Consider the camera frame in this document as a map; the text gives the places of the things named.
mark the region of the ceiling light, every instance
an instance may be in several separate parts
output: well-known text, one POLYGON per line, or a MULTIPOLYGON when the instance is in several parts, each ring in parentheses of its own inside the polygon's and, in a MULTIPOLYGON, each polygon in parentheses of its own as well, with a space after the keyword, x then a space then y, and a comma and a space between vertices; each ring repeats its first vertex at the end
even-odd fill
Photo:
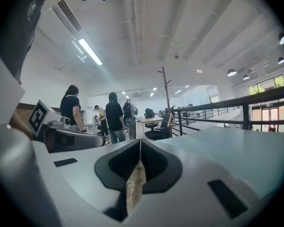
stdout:
POLYGON ((284 44, 284 33, 279 33, 279 41, 280 41, 280 44, 284 44))
POLYGON ((93 52, 90 46, 86 43, 85 39, 80 39, 78 42, 82 45, 82 47, 86 50, 86 52, 91 56, 91 58, 95 61, 95 63, 97 63, 98 65, 103 65, 103 63, 96 56, 96 54, 93 52))
POLYGON ((237 74, 237 72, 236 72, 234 69, 230 69, 230 70, 227 72, 227 76, 228 76, 228 77, 231 77, 231 76, 236 75, 236 74, 237 74))
POLYGON ((280 57, 279 60, 278 60, 278 64, 282 64, 283 62, 284 62, 284 58, 280 57))

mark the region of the gray shirt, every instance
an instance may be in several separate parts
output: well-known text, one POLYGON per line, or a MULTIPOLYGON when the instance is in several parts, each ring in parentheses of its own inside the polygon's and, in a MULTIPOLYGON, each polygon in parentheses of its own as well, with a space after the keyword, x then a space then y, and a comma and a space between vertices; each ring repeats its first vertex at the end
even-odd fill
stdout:
POLYGON ((0 57, 20 84, 22 65, 33 42, 44 1, 18 0, 0 31, 0 57))

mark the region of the black railing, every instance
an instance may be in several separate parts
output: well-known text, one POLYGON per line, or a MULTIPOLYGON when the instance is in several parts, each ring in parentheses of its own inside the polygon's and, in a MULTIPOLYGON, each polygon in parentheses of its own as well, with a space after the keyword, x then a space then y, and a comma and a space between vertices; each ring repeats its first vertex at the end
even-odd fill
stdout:
POLYGON ((284 87, 279 87, 276 89, 272 89, 263 93, 258 93, 250 96, 239 97, 231 100, 221 101, 218 103, 213 104, 205 104, 200 106, 193 106, 193 107, 186 107, 186 108, 179 108, 174 109, 173 113, 177 113, 176 119, 174 124, 179 126, 179 129, 172 128, 180 132, 180 135, 186 134, 183 132, 183 127, 192 129, 195 131, 199 131, 200 129, 194 128, 189 126, 189 123, 192 122, 214 122, 214 123, 230 123, 230 124, 241 124, 244 130, 250 129, 250 127, 254 125, 284 125, 284 120, 277 120, 277 121, 250 121, 249 120, 249 105, 269 102, 273 100, 284 99, 284 87), (243 111, 243 121, 232 121, 232 120, 211 120, 215 116, 220 116, 222 114, 228 113, 233 111, 237 108, 242 108, 243 111))

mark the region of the doorway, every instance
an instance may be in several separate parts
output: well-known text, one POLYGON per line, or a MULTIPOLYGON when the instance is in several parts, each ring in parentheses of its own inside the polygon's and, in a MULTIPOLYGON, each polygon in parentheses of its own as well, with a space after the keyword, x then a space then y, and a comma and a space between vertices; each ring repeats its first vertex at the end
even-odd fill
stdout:
MULTIPOLYGON (((279 120, 279 109, 278 108, 263 109, 262 120, 263 121, 279 120)), ((272 125, 272 124, 263 124, 262 131, 268 132, 270 127, 275 128, 275 131, 278 132, 278 125, 272 125)))

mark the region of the office chair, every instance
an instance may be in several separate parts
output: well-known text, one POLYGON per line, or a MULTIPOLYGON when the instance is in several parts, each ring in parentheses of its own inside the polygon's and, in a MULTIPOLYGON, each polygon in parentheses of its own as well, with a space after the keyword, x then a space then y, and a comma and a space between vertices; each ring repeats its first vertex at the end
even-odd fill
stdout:
MULTIPOLYGON (((146 119, 150 119, 150 118, 154 118, 154 117, 155 117, 155 114, 154 114, 152 117, 149 117, 146 113, 144 113, 144 116, 145 116, 146 119)), ((145 127, 146 127, 146 128, 150 128, 151 131, 153 131, 153 130, 154 130, 153 128, 155 128, 155 127, 157 127, 157 126, 158 126, 157 123, 146 123, 146 124, 145 124, 145 127)))
POLYGON ((167 127, 167 124, 168 124, 168 117, 167 121, 163 119, 159 130, 152 129, 151 131, 145 132, 145 136, 151 140, 163 140, 170 138, 169 128, 167 127))

